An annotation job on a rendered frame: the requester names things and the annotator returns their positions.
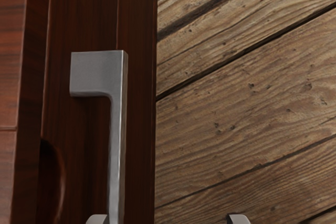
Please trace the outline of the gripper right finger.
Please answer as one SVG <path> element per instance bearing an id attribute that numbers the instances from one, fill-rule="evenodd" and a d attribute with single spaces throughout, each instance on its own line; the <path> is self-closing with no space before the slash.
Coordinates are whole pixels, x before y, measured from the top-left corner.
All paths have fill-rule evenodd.
<path id="1" fill-rule="evenodd" d="M 226 221 L 227 224 L 249 224 L 249 219 L 243 214 L 229 214 Z"/>

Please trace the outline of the dark brown wooden drawer cabinet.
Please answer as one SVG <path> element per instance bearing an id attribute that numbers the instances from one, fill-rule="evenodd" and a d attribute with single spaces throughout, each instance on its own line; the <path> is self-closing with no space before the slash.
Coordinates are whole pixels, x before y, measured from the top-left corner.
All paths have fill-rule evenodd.
<path id="1" fill-rule="evenodd" d="M 157 0 L 0 0 L 0 224 L 154 224 Z"/>

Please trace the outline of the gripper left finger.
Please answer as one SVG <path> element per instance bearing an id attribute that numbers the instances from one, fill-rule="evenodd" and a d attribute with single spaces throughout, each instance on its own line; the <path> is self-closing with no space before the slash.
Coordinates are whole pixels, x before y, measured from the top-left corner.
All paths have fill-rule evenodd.
<path id="1" fill-rule="evenodd" d="M 91 215 L 86 224 L 108 224 L 108 215 L 106 214 L 94 214 Z"/>

